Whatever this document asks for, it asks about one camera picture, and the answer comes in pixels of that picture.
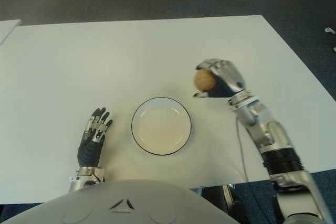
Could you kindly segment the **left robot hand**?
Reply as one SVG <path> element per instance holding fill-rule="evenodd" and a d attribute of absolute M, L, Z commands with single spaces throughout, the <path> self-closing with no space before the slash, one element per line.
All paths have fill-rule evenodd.
<path fill-rule="evenodd" d="M 106 108 L 97 108 L 89 118 L 77 152 L 79 167 L 98 167 L 107 131 L 113 120 Z"/>

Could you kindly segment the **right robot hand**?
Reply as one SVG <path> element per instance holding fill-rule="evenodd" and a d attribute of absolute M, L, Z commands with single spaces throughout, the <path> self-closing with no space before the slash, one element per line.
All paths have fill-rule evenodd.
<path fill-rule="evenodd" d="M 215 85 L 208 91 L 195 93 L 195 98 L 230 98 L 246 89 L 243 76 L 231 61 L 206 59 L 196 67 L 196 70 L 201 69 L 210 73 Z"/>

